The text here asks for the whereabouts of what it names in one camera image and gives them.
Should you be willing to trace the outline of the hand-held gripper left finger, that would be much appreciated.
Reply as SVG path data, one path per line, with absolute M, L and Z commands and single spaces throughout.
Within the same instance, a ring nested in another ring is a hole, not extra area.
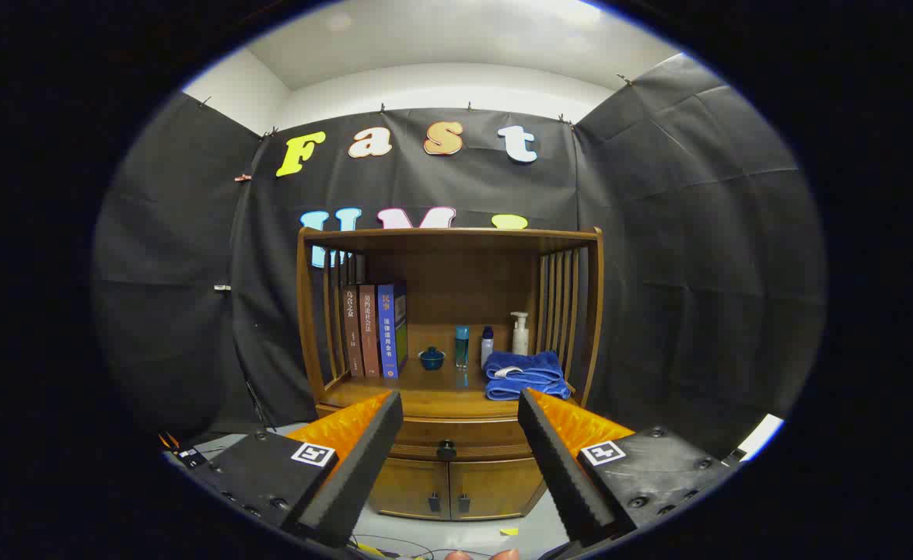
M 211 460 L 193 450 L 192 475 L 230 506 L 275 530 L 342 548 L 403 419 L 399 391 L 383 391 L 289 435 L 244 436 Z

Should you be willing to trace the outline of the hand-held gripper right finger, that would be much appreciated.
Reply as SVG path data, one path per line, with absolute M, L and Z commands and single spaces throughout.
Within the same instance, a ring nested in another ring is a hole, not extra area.
M 591 548 L 662 523 L 734 474 L 666 426 L 625 428 L 527 389 L 518 422 L 571 544 Z

